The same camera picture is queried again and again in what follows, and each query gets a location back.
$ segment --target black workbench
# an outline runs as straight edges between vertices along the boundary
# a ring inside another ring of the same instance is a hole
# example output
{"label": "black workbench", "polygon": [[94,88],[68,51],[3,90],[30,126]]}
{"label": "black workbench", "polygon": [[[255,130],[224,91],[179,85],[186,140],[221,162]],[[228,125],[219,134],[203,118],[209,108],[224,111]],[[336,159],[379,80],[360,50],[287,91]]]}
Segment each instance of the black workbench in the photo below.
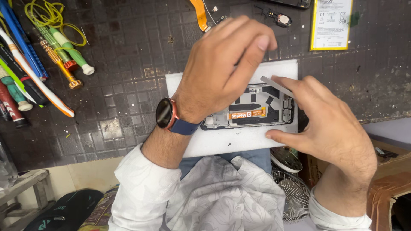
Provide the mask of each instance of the black workbench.
{"label": "black workbench", "polygon": [[[215,18],[245,14],[269,25],[279,48],[268,52],[264,62],[298,59],[299,78],[313,75],[319,79],[348,103],[361,123],[411,115],[408,0],[354,0],[358,24],[351,27],[349,49],[313,52],[308,51],[312,8],[266,3],[292,17],[292,26],[281,28],[257,14],[253,1],[205,1],[209,8],[218,7]],[[65,22],[84,29],[90,45],[79,51],[96,72],[86,76],[80,69],[75,71],[84,87],[69,89],[67,80],[29,34],[51,76],[48,86],[76,116],[69,118],[52,105],[35,106],[23,113],[31,127],[17,130],[13,122],[1,121],[0,133],[19,171],[126,155],[155,125],[156,105],[167,96],[164,75],[184,70],[191,46],[203,34],[188,0],[62,3]],[[23,7],[18,1],[13,7],[29,32]],[[81,41],[69,30],[66,34]]]}

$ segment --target shirt sleeve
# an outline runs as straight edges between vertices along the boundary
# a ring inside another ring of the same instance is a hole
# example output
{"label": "shirt sleeve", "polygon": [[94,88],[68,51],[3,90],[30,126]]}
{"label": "shirt sleeve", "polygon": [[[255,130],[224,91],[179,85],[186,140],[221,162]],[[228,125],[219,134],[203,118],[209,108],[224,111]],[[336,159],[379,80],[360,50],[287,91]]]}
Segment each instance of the shirt sleeve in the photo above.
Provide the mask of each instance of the shirt sleeve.
{"label": "shirt sleeve", "polygon": [[166,212],[167,201],[180,186],[181,170],[155,165],[139,144],[114,171],[120,182],[111,208],[110,231],[156,230]]}
{"label": "shirt sleeve", "polygon": [[318,203],[314,196],[314,188],[311,190],[308,209],[311,220],[318,230],[371,231],[371,219],[367,214],[362,217],[344,217],[333,213]]}

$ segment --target forearm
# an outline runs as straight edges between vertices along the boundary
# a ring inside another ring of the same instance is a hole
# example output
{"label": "forearm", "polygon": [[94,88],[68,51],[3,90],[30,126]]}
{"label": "forearm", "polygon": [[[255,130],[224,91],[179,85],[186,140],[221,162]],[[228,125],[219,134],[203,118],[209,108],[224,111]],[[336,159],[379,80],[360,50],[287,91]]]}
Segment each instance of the forearm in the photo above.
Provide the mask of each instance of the forearm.
{"label": "forearm", "polygon": [[141,151],[152,163],[167,169],[178,168],[191,136],[172,133],[156,126]]}
{"label": "forearm", "polygon": [[314,195],[329,211],[344,217],[361,217],[367,209],[367,193],[374,168],[348,176],[330,164],[317,183]]}

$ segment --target orange and white tool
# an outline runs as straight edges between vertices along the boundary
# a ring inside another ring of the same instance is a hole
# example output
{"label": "orange and white tool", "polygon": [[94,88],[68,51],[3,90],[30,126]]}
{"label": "orange and white tool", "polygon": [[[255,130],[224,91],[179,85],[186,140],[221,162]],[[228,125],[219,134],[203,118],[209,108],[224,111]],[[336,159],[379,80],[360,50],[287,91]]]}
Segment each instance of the orange and white tool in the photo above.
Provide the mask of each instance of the orange and white tool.
{"label": "orange and white tool", "polygon": [[265,116],[266,115],[266,107],[262,107],[260,110],[254,111],[244,111],[244,112],[233,112],[231,114],[227,114],[227,119],[239,119],[239,118],[247,118],[253,116]]}
{"label": "orange and white tool", "polygon": [[27,63],[24,56],[20,53],[17,49],[14,42],[10,39],[10,37],[4,32],[2,28],[0,28],[0,36],[4,39],[7,45],[10,48],[10,51],[13,54],[14,59],[20,65],[20,67],[30,76],[30,78],[34,81],[34,83],[39,87],[39,89],[43,92],[43,94],[52,102],[61,112],[63,112],[68,117],[74,117],[74,111],[67,107],[63,101],[59,97],[57,97],[50,89],[44,85],[44,83],[40,80],[40,78],[34,73],[31,69],[30,65]]}

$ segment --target left hand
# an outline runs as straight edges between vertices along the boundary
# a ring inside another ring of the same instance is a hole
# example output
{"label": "left hand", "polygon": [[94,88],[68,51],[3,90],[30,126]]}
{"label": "left hand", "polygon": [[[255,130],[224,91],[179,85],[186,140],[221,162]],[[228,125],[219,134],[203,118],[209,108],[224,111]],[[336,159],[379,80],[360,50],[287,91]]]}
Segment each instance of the left hand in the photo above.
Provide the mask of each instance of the left hand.
{"label": "left hand", "polygon": [[244,93],[266,50],[276,48],[272,29],[247,16],[213,27],[191,49],[173,96],[178,116],[197,124],[228,107]]}

